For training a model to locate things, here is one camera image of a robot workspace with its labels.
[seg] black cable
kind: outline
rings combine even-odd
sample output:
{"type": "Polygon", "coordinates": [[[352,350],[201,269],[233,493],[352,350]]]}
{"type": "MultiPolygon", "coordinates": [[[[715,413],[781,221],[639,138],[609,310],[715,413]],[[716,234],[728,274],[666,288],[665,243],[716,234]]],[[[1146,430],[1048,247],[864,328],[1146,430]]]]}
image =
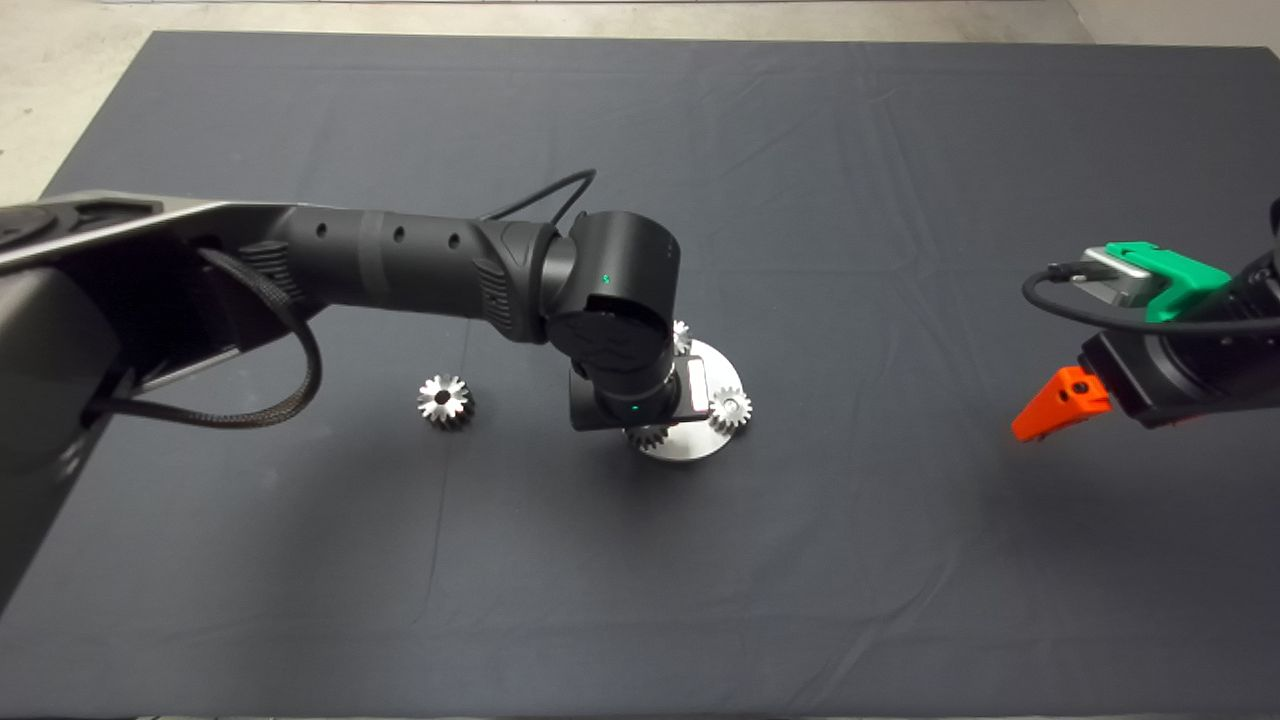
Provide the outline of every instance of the black cable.
{"type": "Polygon", "coordinates": [[[270,407],[256,413],[243,413],[238,415],[214,415],[210,413],[201,413],[198,410],[187,410],[184,407],[163,405],[160,402],[124,398],[100,398],[90,405],[90,410],[97,413],[115,413],[118,415],[136,415],[138,418],[166,420],[169,423],[182,423],[184,425],[197,425],[201,428],[225,429],[265,428],[268,425],[283,423],[297,415],[303,407],[307,406],[307,404],[311,402],[316,391],[320,389],[320,346],[316,343],[315,336],[311,334],[311,328],[307,325],[306,320],[300,318],[293,311],[293,302],[288,293],[253,268],[250,268],[244,263],[241,263],[230,255],[219,252],[218,250],[201,249],[197,250],[197,252],[210,265],[227,273],[232,279],[256,295],[268,306],[268,309],[270,309],[271,313],[280,319],[280,323],[283,323],[289,332],[297,336],[298,342],[302,343],[302,351],[307,357],[307,369],[302,378],[302,386],[293,391],[288,397],[270,407]]]}
{"type": "Polygon", "coordinates": [[[562,177],[561,179],[558,179],[558,181],[548,184],[547,187],[544,187],[544,188],[541,188],[541,190],[539,190],[539,191],[536,191],[536,192],[534,192],[531,195],[526,195],[525,197],[521,197],[520,200],[512,202],[511,205],[504,205],[504,206],[502,206],[502,208],[499,208],[497,210],[485,213],[484,215],[480,215],[480,219],[481,220],[500,220],[500,219],[506,218],[507,215],[511,215],[512,213],[518,213],[518,211],[524,210],[525,208],[529,208],[534,202],[538,202],[539,200],[547,197],[548,195],[552,195],[553,192],[563,190],[563,188],[566,188],[566,187],[568,187],[568,186],[571,186],[573,183],[580,183],[579,187],[577,187],[577,190],[573,191],[573,195],[570,195],[568,200],[566,200],[564,204],[561,205],[561,209],[556,211],[556,215],[552,217],[550,224],[554,225],[556,223],[561,222],[561,218],[563,218],[564,214],[568,213],[568,209],[572,208],[575,202],[577,202],[577,199],[582,197],[582,193],[586,192],[586,188],[591,187],[591,183],[594,181],[595,181],[595,168],[588,168],[585,170],[579,170],[579,172],[576,172],[576,173],[573,173],[571,176],[562,177]]]}
{"type": "Polygon", "coordinates": [[[1076,323],[1084,323],[1107,331],[1176,337],[1242,337],[1280,334],[1280,318],[1262,320],[1224,320],[1212,323],[1144,323],[1135,320],[1120,320],[1107,315],[1089,313],[1088,310],[1076,310],[1075,307],[1050,300],[1039,293],[1038,286],[1043,282],[1071,282],[1071,270],[1069,266],[1056,266],[1048,270],[1041,270],[1027,278],[1027,282],[1023,283],[1023,297],[1025,297],[1032,305],[1044,310],[1046,313],[1052,313],[1059,318],[1066,318],[1068,320],[1075,320],[1076,323]]]}

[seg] round metal base plate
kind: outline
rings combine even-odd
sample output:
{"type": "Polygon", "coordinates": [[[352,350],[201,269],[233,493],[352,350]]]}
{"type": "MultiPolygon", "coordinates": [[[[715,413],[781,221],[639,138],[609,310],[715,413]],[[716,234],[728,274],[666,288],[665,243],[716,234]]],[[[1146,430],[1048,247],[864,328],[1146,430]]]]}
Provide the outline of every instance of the round metal base plate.
{"type": "MultiPolygon", "coordinates": [[[[742,380],[737,377],[733,364],[714,347],[695,340],[689,354],[703,359],[707,369],[708,392],[716,392],[722,387],[742,387],[742,380]]],[[[733,436],[723,434],[713,428],[709,420],[680,423],[667,430],[667,439],[662,445],[648,450],[636,450],[649,457],[668,462],[689,462],[707,457],[728,445],[732,438],[733,436]]]]}

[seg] concrete floor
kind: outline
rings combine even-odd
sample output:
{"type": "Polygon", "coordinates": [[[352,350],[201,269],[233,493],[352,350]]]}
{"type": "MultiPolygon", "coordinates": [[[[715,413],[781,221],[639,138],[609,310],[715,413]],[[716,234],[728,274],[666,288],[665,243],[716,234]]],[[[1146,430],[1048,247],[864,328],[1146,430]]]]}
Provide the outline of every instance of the concrete floor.
{"type": "Polygon", "coordinates": [[[100,4],[0,0],[0,205],[40,195],[154,29],[1280,47],[1274,0],[100,4]]]}

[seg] metal gear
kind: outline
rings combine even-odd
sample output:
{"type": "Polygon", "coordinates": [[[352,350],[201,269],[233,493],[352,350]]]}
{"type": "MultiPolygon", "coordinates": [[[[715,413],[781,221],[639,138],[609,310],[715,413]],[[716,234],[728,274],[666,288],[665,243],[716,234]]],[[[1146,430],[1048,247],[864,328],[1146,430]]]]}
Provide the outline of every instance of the metal gear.
{"type": "Polygon", "coordinates": [[[636,450],[653,450],[667,439],[667,425],[636,425],[622,430],[636,450]]]}
{"type": "Polygon", "coordinates": [[[689,355],[689,348],[694,346],[694,334],[684,320],[672,323],[671,337],[676,347],[676,356],[689,355]]]}
{"type": "Polygon", "coordinates": [[[429,423],[442,430],[461,428],[476,409],[471,388],[457,375],[428,378],[417,392],[417,409],[429,423]]]}
{"type": "Polygon", "coordinates": [[[751,420],[751,398],[741,388],[724,387],[712,396],[708,421],[724,434],[733,434],[751,420]]]}

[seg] dark gray tablecloth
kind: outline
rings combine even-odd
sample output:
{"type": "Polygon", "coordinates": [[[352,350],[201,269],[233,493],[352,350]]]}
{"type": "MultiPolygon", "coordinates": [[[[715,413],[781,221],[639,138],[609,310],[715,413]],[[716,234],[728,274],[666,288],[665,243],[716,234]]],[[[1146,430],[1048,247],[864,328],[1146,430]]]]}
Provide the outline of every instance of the dark gray tablecloth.
{"type": "Polygon", "coordinates": [[[1089,336],[1025,274],[1271,246],[1263,50],[163,33],[50,192],[466,215],[581,167],[680,238],[746,437],[654,464],[571,432],[549,348],[328,310],[296,420],[113,424],[0,621],[0,715],[1280,708],[1280,415],[1007,430],[1089,336]],[[467,432],[415,415],[434,372],[467,432]]]}

